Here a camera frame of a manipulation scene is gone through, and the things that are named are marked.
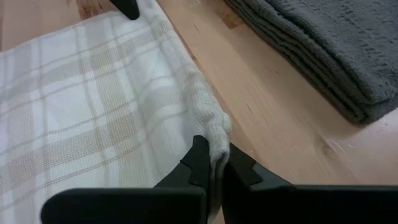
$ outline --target black plastic part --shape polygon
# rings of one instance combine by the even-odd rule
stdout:
[[[48,200],[43,224],[206,223],[201,188],[73,189]]]
[[[193,223],[208,214],[208,141],[195,136],[176,168],[152,189],[73,189],[43,206],[43,224]]]
[[[192,147],[177,167],[156,187],[209,187],[210,157],[209,143],[202,136],[194,136]]]
[[[226,224],[398,222],[396,186],[292,185],[237,150],[224,172]]]
[[[136,0],[110,0],[127,18],[138,19],[140,16]]]

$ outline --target wooden table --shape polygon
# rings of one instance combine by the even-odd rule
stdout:
[[[294,183],[398,184],[398,110],[352,125],[222,0],[158,3],[231,115],[237,146]],[[1,50],[109,10],[107,0],[0,0]]]

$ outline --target gray towel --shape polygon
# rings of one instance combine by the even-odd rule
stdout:
[[[397,0],[226,0],[347,119],[398,107]]]

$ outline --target white plaid towel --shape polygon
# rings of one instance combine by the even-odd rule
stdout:
[[[152,187],[193,136],[209,140],[213,183],[228,116],[154,0],[0,53],[0,223],[40,223],[76,187]]]

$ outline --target stack of gray towels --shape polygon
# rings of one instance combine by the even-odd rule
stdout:
[[[398,0],[225,0],[348,120],[398,107]]]

